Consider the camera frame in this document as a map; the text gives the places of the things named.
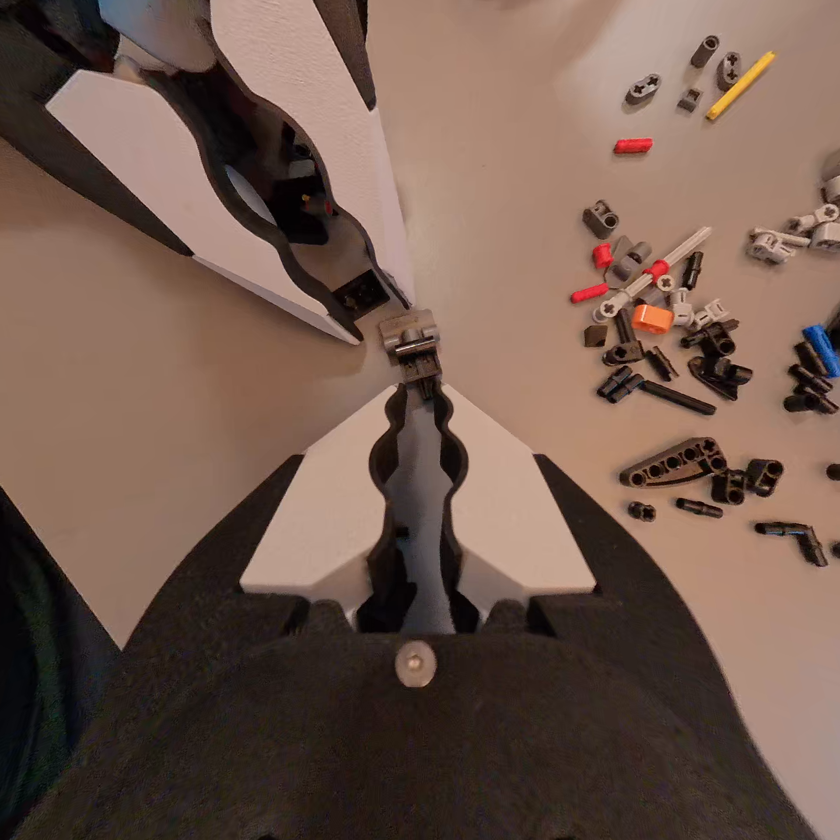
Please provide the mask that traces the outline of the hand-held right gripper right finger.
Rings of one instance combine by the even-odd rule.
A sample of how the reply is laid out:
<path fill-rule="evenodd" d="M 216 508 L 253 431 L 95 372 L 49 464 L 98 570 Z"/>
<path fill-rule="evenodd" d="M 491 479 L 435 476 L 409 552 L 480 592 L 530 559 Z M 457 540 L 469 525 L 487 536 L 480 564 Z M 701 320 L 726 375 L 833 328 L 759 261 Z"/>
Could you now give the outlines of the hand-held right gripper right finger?
<path fill-rule="evenodd" d="M 452 385 L 436 398 L 455 594 L 489 615 L 502 601 L 593 593 L 595 577 L 530 447 Z"/>

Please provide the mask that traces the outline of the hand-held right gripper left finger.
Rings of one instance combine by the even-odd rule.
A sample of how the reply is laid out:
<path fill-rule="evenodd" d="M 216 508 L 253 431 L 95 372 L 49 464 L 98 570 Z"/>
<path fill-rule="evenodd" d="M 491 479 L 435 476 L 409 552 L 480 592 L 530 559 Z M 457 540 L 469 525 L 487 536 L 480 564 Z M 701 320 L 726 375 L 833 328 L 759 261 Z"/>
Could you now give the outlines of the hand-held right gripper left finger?
<path fill-rule="evenodd" d="M 400 629 L 409 580 L 387 483 L 407 389 L 391 385 L 313 444 L 246 566 L 244 592 L 334 601 L 360 629 Z"/>

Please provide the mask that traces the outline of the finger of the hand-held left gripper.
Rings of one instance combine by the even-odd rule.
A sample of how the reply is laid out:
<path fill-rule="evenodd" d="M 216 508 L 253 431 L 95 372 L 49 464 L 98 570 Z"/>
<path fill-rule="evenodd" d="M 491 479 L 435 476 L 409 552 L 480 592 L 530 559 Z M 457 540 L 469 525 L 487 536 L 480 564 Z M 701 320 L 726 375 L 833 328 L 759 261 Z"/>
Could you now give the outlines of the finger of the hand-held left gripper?
<path fill-rule="evenodd" d="M 402 209 L 380 113 L 369 107 L 314 2 L 211 2 L 232 73 L 308 138 L 332 206 L 358 229 L 405 309 L 416 303 Z"/>
<path fill-rule="evenodd" d="M 239 194 L 200 114 L 151 73 L 146 82 L 78 70 L 47 111 L 191 251 L 194 260 L 335 339 L 361 331 Z"/>

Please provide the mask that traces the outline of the small black lego assembly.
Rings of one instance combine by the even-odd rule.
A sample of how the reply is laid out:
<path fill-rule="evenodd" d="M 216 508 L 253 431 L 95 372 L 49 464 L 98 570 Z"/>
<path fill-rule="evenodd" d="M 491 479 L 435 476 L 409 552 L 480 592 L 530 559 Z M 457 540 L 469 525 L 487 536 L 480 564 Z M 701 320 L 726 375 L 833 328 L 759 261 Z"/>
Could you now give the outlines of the small black lego assembly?
<path fill-rule="evenodd" d="M 280 174 L 267 201 L 271 215 L 291 244 L 326 245 L 329 221 L 337 212 L 308 142 L 287 122 L 281 126 L 278 155 Z"/>

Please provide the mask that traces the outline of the yellow lego axle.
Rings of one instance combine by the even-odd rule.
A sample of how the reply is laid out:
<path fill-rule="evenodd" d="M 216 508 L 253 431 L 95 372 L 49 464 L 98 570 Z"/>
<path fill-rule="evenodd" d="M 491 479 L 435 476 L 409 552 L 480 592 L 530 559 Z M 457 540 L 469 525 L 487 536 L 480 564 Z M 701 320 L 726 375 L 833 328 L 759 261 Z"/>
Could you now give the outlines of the yellow lego axle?
<path fill-rule="evenodd" d="M 709 122 L 714 122 L 720 116 L 730 109 L 732 104 L 740 99 L 740 97 L 751 88 L 751 86 L 762 76 L 762 74 L 774 63 L 777 58 L 777 53 L 768 51 L 760 58 L 758 58 L 753 65 L 746 70 L 742 76 L 736 81 L 729 90 L 725 91 L 722 96 L 710 107 L 705 115 L 705 119 Z"/>

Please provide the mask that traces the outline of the cluster of black lego beams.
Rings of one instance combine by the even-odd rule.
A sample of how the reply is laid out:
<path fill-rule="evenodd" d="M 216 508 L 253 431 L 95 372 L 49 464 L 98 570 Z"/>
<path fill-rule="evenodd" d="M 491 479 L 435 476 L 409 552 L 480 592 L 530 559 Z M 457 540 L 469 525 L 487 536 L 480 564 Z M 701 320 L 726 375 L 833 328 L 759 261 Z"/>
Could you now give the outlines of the cluster of black lego beams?
<path fill-rule="evenodd" d="M 691 482 L 710 480 L 711 498 L 717 503 L 679 497 L 675 506 L 706 518 L 720 519 L 722 506 L 739 506 L 748 494 L 769 498 L 784 476 L 784 465 L 775 458 L 752 458 L 746 469 L 729 466 L 718 442 L 711 437 L 692 437 L 655 455 L 648 456 L 619 474 L 620 483 L 636 490 L 657 487 L 680 487 Z M 654 509 L 635 501 L 628 512 L 640 521 L 652 521 Z M 753 530 L 767 537 L 795 542 L 803 559 L 816 568 L 828 565 L 828 556 L 813 526 L 795 521 L 760 521 Z"/>

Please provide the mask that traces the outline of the pile of black lego pieces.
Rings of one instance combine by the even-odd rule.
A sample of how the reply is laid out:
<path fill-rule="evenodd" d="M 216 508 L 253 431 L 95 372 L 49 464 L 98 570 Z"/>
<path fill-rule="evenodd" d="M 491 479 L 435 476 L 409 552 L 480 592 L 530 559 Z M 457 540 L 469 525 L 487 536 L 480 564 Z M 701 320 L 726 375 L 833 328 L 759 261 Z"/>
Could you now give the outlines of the pile of black lego pieces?
<path fill-rule="evenodd" d="M 610 329 L 616 332 L 616 341 L 602 356 L 604 365 L 616 370 L 597 389 L 601 399 L 618 403 L 640 391 L 702 416 L 717 411 L 714 405 L 669 386 L 679 378 L 676 366 L 656 344 L 644 345 L 639 336 L 645 332 L 632 329 L 633 311 L 643 303 L 669 308 L 675 314 L 675 324 L 666 334 L 645 334 L 661 338 L 677 332 L 679 348 L 694 353 L 686 362 L 689 375 L 723 401 L 734 403 L 739 399 L 741 390 L 752 381 L 754 370 L 734 360 L 737 344 L 733 334 L 740 321 L 731 317 L 721 299 L 712 299 L 701 307 L 694 305 L 692 294 L 703 260 L 704 252 L 696 248 L 672 265 L 657 283 L 639 292 L 613 319 L 585 329 L 584 345 L 596 348 L 606 346 Z M 838 352 L 838 311 L 827 322 L 818 324 L 828 331 Z M 783 399 L 783 410 L 794 415 L 837 416 L 838 378 L 829 380 L 821 375 L 818 359 L 802 335 L 793 352 L 795 361 L 786 372 L 791 392 Z"/>

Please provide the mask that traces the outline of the black lego plate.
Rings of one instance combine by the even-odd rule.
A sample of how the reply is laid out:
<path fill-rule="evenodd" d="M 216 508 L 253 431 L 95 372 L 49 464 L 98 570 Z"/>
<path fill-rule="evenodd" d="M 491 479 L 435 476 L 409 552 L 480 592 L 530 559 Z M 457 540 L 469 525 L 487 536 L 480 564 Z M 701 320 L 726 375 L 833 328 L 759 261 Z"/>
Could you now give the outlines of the black lego plate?
<path fill-rule="evenodd" d="M 332 294 L 353 322 L 384 306 L 391 299 L 373 269 L 367 269 L 345 282 Z"/>

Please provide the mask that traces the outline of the long grey lego axle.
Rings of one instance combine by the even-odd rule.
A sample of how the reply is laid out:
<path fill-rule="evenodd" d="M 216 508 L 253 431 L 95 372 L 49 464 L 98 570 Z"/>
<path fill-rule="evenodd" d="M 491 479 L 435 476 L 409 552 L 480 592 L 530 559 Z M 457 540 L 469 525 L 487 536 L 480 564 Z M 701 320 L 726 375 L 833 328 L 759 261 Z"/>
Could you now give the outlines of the long grey lego axle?
<path fill-rule="evenodd" d="M 709 226 L 698 229 L 671 252 L 654 261 L 638 278 L 628 282 L 623 288 L 608 294 L 607 298 L 592 311 L 593 322 L 603 324 L 613 319 L 628 302 L 635 299 L 639 292 L 651 284 L 657 283 L 663 275 L 667 275 L 672 265 L 680 262 L 690 252 L 697 249 L 711 233 L 712 227 Z"/>

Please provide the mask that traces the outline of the blue lego beam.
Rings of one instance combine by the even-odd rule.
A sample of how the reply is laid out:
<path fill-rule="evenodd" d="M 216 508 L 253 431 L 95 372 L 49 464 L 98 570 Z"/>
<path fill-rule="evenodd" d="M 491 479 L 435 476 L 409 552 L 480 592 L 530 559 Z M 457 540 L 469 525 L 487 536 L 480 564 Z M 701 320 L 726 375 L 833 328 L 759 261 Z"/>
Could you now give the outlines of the blue lego beam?
<path fill-rule="evenodd" d="M 837 379 L 839 377 L 839 357 L 828 331 L 825 330 L 823 325 L 815 324 L 803 328 L 801 334 L 818 359 L 818 369 L 821 375 L 829 380 Z"/>

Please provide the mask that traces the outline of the cluster of dark grey connectors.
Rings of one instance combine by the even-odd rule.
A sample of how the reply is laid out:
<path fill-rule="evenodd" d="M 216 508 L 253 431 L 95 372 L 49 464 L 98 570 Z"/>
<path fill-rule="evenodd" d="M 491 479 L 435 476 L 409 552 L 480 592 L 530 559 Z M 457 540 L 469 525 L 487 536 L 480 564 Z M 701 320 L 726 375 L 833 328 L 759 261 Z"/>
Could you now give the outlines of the cluster of dark grey connectors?
<path fill-rule="evenodd" d="M 690 67 L 695 70 L 703 70 L 709 63 L 711 57 L 717 52 L 719 45 L 719 36 L 709 35 L 704 38 L 689 60 Z M 721 60 L 719 70 L 718 86 L 721 91 L 725 92 L 739 79 L 739 54 L 726 54 Z M 661 81 L 662 77 L 657 73 L 648 74 L 644 78 L 637 80 L 628 88 L 624 103 L 631 110 L 640 109 L 657 93 L 661 87 Z M 701 97 L 701 90 L 689 88 L 681 95 L 677 108 L 686 112 L 693 112 L 697 109 Z M 582 213 L 582 221 L 601 242 L 606 242 L 619 225 L 618 216 L 608 208 L 604 201 L 598 201 L 592 206 L 587 207 Z"/>

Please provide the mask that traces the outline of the person's dark trousers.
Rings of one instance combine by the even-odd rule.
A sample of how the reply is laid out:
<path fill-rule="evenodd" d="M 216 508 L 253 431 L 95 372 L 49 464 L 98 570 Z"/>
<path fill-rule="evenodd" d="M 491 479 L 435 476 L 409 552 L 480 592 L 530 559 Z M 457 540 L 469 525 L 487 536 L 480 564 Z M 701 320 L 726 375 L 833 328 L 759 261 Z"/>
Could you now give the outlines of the person's dark trousers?
<path fill-rule="evenodd" d="M 119 647 L 1 492 L 1 837 L 66 769 Z"/>

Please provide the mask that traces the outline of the cluster of light grey connectors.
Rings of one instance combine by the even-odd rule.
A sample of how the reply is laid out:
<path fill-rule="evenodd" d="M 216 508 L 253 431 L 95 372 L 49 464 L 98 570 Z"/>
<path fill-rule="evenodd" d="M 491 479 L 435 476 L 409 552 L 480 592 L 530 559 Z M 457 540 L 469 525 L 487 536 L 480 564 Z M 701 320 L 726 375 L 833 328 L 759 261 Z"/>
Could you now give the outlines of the cluster of light grey connectors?
<path fill-rule="evenodd" d="M 796 253 L 810 249 L 824 255 L 839 252 L 839 150 L 831 152 L 820 170 L 821 203 L 810 213 L 787 219 L 780 228 L 749 231 L 746 256 L 764 264 L 786 264 Z"/>

